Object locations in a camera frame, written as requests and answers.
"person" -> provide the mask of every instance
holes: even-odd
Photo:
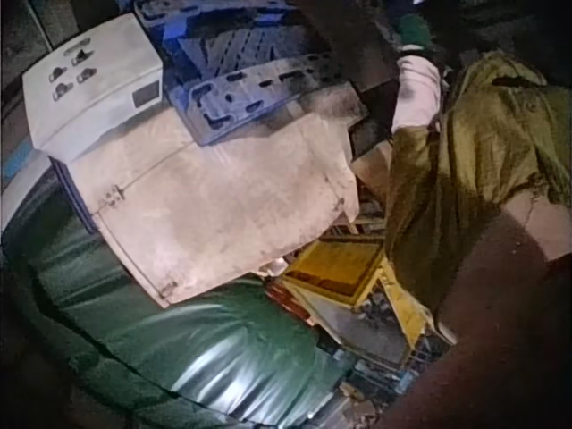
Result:
[[[570,92],[500,51],[443,101],[427,22],[401,36],[385,257],[456,342],[379,428],[559,427],[569,397]]]

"blue plastic pallet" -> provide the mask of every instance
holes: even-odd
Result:
[[[139,0],[134,10],[164,60],[164,92],[201,146],[342,79],[288,1]]]

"yellow box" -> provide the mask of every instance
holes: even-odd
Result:
[[[383,257],[383,238],[321,238],[281,278],[344,307],[358,307],[374,287]]]

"white electrical box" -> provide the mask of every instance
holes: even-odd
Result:
[[[63,44],[23,75],[34,147],[69,163],[161,101],[163,64],[132,13]]]

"green plastic sheet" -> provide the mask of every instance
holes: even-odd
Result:
[[[52,172],[4,232],[3,252],[10,295],[50,349],[104,401],[151,423],[298,425],[344,373],[254,276],[159,308],[86,232]]]

